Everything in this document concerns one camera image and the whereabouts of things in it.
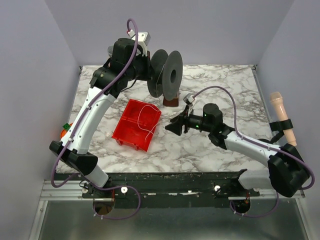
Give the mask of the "black perforated cable spool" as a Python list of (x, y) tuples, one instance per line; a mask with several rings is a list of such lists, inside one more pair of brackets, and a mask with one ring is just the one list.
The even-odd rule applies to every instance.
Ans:
[(157, 50), (151, 60), (151, 79), (147, 81), (150, 95), (154, 98), (164, 96), (173, 100), (180, 89), (183, 76), (183, 59), (179, 51), (168, 54), (164, 49)]

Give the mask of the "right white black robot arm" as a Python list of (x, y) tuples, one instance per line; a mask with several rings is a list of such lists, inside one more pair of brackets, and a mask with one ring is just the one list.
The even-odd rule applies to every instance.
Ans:
[(237, 181), (246, 190), (273, 189), (280, 195), (290, 198), (311, 177), (297, 149), (286, 144), (279, 146), (256, 140), (245, 135), (239, 136), (236, 130), (223, 122), (223, 113), (214, 103), (203, 107), (202, 115), (195, 115), (190, 106), (170, 120), (165, 129), (181, 136), (189, 129), (207, 132), (212, 144), (245, 155), (266, 168), (244, 170)]

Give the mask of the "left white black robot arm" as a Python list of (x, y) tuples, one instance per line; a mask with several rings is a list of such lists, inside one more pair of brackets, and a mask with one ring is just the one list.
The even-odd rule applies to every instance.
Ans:
[(59, 160), (80, 172), (102, 188), (109, 176), (98, 166), (98, 157), (89, 153), (92, 137), (104, 114), (129, 81), (151, 77), (148, 37), (140, 32), (131, 38), (119, 38), (109, 49), (107, 62), (94, 71), (90, 87), (76, 119), (59, 141), (49, 149)]

